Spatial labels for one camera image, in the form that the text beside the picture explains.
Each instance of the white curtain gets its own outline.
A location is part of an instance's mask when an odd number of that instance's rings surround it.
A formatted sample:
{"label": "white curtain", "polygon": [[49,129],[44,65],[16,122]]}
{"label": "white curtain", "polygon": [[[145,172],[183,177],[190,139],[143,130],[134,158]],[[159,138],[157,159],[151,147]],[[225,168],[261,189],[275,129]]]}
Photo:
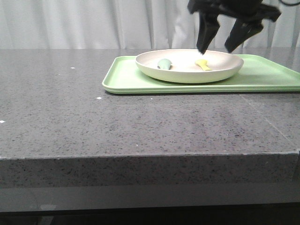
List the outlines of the white curtain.
{"label": "white curtain", "polygon": [[[285,7],[276,23],[242,47],[300,46],[300,7]],[[0,49],[195,48],[198,14],[188,0],[0,0]],[[221,28],[210,47],[224,47],[234,24]]]}

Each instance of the green tray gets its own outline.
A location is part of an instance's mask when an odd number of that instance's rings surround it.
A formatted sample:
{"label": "green tray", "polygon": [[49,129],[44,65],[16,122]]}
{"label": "green tray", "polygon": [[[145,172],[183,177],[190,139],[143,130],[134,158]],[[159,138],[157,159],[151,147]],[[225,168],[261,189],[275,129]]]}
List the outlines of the green tray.
{"label": "green tray", "polygon": [[137,68],[135,56],[121,56],[114,60],[102,85],[113,94],[300,91],[300,73],[260,56],[238,56],[244,65],[237,74],[196,85],[156,80]]}

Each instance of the dark floor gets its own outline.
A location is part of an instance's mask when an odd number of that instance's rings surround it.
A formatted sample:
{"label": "dark floor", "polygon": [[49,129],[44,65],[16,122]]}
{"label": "dark floor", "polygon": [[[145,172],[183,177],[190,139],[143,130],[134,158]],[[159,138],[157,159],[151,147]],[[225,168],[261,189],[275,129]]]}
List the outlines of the dark floor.
{"label": "dark floor", "polygon": [[300,203],[0,214],[0,225],[300,225]]}

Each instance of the white plate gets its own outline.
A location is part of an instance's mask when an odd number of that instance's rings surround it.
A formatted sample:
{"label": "white plate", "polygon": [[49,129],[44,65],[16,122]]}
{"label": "white plate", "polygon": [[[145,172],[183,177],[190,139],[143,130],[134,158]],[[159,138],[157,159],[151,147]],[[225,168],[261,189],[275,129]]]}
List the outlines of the white plate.
{"label": "white plate", "polygon": [[[169,59],[170,70],[158,69],[158,61]],[[202,71],[195,64],[198,59],[206,59],[212,71]],[[225,52],[206,51],[201,55],[197,49],[166,49],[145,52],[135,59],[138,68],[146,75],[168,82],[208,83],[227,79],[237,73],[244,61]]]}

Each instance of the speckled stone surface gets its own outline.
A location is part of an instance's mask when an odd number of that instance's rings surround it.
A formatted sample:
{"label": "speckled stone surface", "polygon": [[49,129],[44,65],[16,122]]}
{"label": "speckled stone surface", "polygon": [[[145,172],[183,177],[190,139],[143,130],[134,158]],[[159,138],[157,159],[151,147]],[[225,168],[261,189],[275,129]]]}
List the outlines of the speckled stone surface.
{"label": "speckled stone surface", "polygon": [[[297,178],[299,93],[105,92],[114,58],[146,51],[1,50],[0,186]],[[299,48],[242,53],[300,71]]]}

